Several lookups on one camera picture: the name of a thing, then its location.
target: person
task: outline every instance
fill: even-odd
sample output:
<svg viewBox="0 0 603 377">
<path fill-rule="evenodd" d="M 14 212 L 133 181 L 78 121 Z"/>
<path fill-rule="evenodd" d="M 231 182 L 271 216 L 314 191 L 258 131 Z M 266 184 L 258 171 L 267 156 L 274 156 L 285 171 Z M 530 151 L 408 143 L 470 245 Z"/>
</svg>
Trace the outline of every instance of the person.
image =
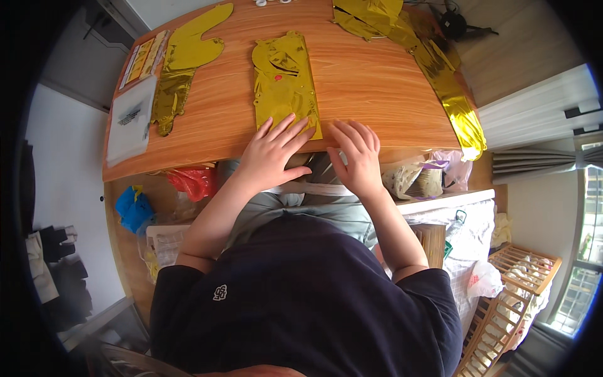
<svg viewBox="0 0 603 377">
<path fill-rule="evenodd" d="M 294 119 L 258 129 L 159 271 L 152 356 L 207 376 L 451 376 L 463 337 L 450 278 L 382 185 L 379 138 L 335 121 L 343 153 L 285 169 L 314 133 Z M 308 174 L 354 195 L 263 192 Z"/>
</svg>

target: floor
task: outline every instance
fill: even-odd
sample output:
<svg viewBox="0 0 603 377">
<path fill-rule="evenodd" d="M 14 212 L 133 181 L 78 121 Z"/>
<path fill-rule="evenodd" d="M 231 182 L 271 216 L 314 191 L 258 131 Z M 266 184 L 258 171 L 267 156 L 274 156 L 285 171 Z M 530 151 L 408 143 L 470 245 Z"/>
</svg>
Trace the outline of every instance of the floor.
<svg viewBox="0 0 603 377">
<path fill-rule="evenodd" d="M 469 179 L 469 190 L 490 189 L 496 192 L 494 201 L 498 205 L 499 212 L 507 210 L 507 186 L 494 186 L 491 181 L 492 169 L 491 154 L 486 152 L 473 163 L 472 174 Z M 176 190 L 170 185 L 164 176 L 151 176 L 148 174 L 137 174 L 124 177 L 105 184 L 105 198 L 107 209 L 107 223 L 109 236 L 112 241 L 113 254 L 118 266 L 119 277 L 124 285 L 126 295 L 132 295 L 143 322 L 148 326 L 151 302 L 155 286 L 149 277 L 147 266 L 139 256 L 138 240 L 136 235 L 119 225 L 119 216 L 113 209 L 115 200 L 126 188 L 131 185 L 142 185 L 145 195 L 148 197 L 153 209 L 163 222 L 174 223 L 186 221 L 179 216 L 181 213 L 176 201 Z M 196 212 L 198 213 L 207 199 L 201 201 Z"/>
</svg>

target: white bedding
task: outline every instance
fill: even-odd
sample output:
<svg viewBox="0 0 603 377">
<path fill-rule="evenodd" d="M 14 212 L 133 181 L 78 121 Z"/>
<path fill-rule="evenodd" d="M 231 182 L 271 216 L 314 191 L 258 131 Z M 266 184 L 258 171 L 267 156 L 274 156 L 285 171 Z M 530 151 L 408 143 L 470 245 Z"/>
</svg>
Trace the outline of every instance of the white bedding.
<svg viewBox="0 0 603 377">
<path fill-rule="evenodd" d="M 442 208 L 420 214 L 405 215 L 409 224 L 450 224 L 461 209 L 467 213 L 465 224 L 455 236 L 459 243 L 444 260 L 444 270 L 450 275 L 450 286 L 463 325 L 463 338 L 469 330 L 479 297 L 467 297 L 467 285 L 473 266 L 478 260 L 487 261 L 490 238 L 494 231 L 494 201 L 492 199 L 458 208 Z"/>
</svg>

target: wood grain surface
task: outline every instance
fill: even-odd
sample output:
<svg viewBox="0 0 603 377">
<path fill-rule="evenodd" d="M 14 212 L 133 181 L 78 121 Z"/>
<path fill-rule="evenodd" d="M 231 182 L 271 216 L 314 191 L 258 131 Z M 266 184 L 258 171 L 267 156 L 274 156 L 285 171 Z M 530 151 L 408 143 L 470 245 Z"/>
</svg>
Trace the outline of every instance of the wood grain surface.
<svg viewBox="0 0 603 377">
<path fill-rule="evenodd" d="M 306 38 L 324 133 L 323 140 L 309 142 L 302 152 L 336 146 L 327 128 L 335 118 L 369 125 L 379 135 L 384 149 L 459 148 L 434 91 L 414 58 L 401 46 L 388 39 L 367 43 L 331 23 L 332 3 L 327 0 L 289 4 L 275 1 L 265 7 L 257 7 L 250 0 L 232 2 L 232 15 L 203 35 L 203 39 L 222 38 L 224 51 L 195 73 L 185 114 L 175 118 L 172 133 L 162 138 L 157 126 L 151 125 L 147 152 L 112 168 L 105 163 L 105 182 L 240 156 L 255 132 L 251 62 L 254 41 L 280 37 L 288 30 L 300 31 Z M 213 6 L 168 22 L 134 45 L 161 30 L 174 30 Z"/>
</svg>

